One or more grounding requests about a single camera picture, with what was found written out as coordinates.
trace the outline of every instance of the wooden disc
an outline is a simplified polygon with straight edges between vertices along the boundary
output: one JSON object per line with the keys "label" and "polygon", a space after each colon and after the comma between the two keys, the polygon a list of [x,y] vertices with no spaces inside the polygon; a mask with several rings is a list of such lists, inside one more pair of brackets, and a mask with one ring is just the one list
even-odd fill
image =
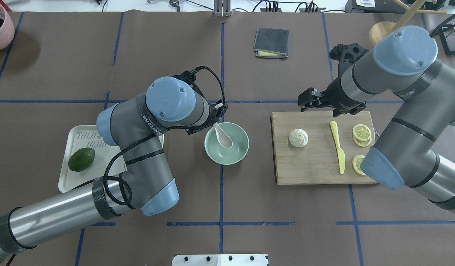
{"label": "wooden disc", "polygon": [[395,22],[390,21],[382,21],[373,25],[369,30],[370,42],[375,46],[377,42],[387,37],[393,26],[395,26]]}

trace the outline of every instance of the green bowl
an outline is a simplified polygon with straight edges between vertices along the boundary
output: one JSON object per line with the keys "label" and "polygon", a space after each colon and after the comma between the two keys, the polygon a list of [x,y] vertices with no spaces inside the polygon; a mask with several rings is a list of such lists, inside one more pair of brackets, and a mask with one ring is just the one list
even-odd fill
{"label": "green bowl", "polygon": [[216,138],[216,131],[212,127],[204,138],[204,149],[207,155],[219,164],[230,165],[239,162],[249,150],[249,137],[243,128],[235,123],[219,123],[219,126],[231,138],[232,147],[223,148]]}

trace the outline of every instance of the green avocado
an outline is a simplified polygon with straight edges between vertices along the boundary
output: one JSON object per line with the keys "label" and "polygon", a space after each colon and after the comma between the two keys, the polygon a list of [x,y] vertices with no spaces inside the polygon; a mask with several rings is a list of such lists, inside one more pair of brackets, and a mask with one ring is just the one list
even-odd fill
{"label": "green avocado", "polygon": [[81,172],[88,168],[94,160],[95,150],[93,148],[81,148],[68,160],[68,168],[75,172]]}

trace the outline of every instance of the pink cup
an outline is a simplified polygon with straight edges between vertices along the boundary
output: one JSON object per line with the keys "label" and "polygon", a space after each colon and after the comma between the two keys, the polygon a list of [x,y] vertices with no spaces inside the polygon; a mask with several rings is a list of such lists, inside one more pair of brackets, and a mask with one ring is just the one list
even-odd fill
{"label": "pink cup", "polygon": [[0,5],[0,18],[4,17],[4,23],[0,28],[0,50],[6,48],[14,37],[14,24],[8,12]]}

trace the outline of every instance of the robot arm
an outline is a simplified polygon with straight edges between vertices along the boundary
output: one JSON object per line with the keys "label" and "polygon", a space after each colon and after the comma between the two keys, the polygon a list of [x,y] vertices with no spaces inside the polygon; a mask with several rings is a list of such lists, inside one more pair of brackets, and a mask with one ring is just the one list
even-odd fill
{"label": "robot arm", "polygon": [[[175,179],[160,141],[151,137],[172,128],[195,133],[225,113],[224,93],[218,102],[222,105],[210,104],[194,84],[195,74],[201,69],[208,68],[159,78],[147,93],[100,113],[98,131],[109,145],[127,150],[123,157],[128,170],[113,180],[98,177],[82,187],[1,215],[0,263],[6,256],[131,209],[140,208],[145,215],[154,215],[173,207],[179,199]],[[127,186],[115,181],[118,178]]]}
{"label": "robot arm", "polygon": [[455,214],[455,164],[430,150],[447,125],[455,126],[455,70],[436,59],[434,39],[407,26],[371,52],[357,44],[340,48],[347,51],[341,53],[346,60],[339,63],[339,77],[322,93],[302,93],[301,111],[329,106],[334,117],[356,114],[367,99],[392,91],[405,103],[370,148],[362,170],[391,190],[406,185]]}

